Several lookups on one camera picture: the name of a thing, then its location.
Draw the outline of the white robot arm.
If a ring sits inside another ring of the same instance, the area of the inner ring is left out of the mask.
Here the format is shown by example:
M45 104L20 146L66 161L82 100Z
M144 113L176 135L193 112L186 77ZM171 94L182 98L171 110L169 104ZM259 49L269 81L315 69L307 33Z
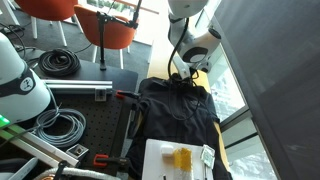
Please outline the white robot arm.
M221 42L221 35L214 28L198 37L188 30L189 18L207 3L208 0L168 0L168 39L174 46L173 63L181 79L191 78L197 70L208 73L212 68L209 59Z

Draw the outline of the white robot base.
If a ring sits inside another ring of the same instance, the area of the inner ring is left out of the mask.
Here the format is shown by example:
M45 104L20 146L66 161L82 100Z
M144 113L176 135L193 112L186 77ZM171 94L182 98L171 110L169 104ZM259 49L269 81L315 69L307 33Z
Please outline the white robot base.
M45 84L0 33L0 114L11 124L42 113L51 97Z

